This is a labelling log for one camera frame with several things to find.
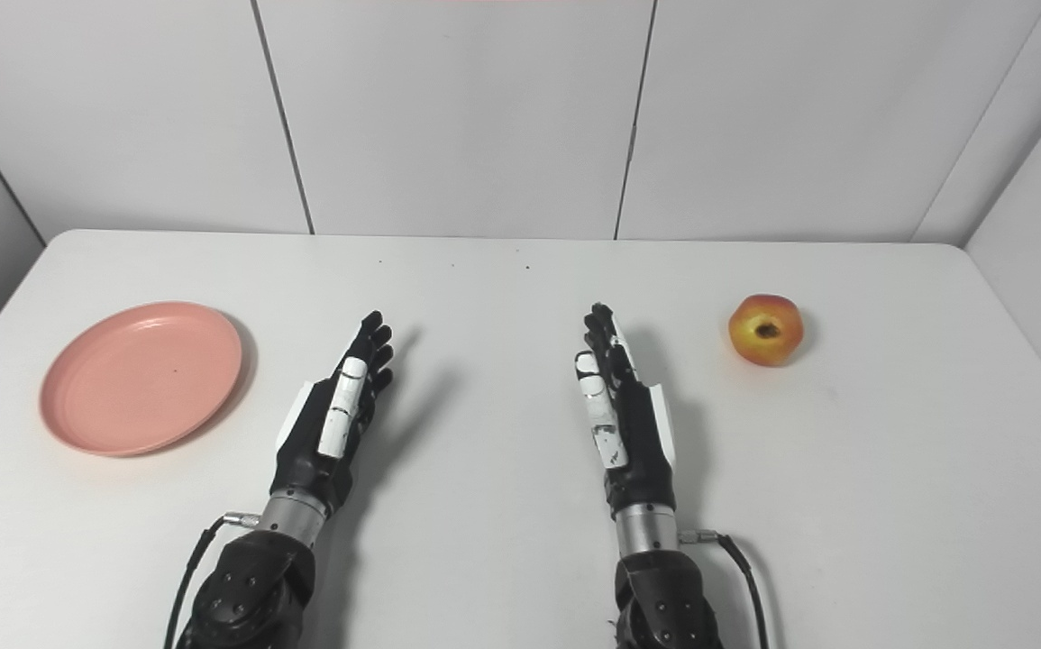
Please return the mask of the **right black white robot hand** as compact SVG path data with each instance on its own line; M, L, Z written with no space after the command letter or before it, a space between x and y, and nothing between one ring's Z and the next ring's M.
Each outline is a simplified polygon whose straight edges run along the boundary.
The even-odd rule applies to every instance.
M574 359L612 515L632 506L676 508L672 465L661 436L659 386L640 380L615 313L603 303L583 316L589 346Z

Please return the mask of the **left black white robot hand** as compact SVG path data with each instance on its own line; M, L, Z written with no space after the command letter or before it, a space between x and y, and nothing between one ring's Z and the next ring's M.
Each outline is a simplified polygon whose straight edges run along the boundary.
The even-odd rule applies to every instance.
M393 380L392 335L383 314L369 313L329 377L301 388L279 436L272 493L310 497L326 515L342 506L352 460Z

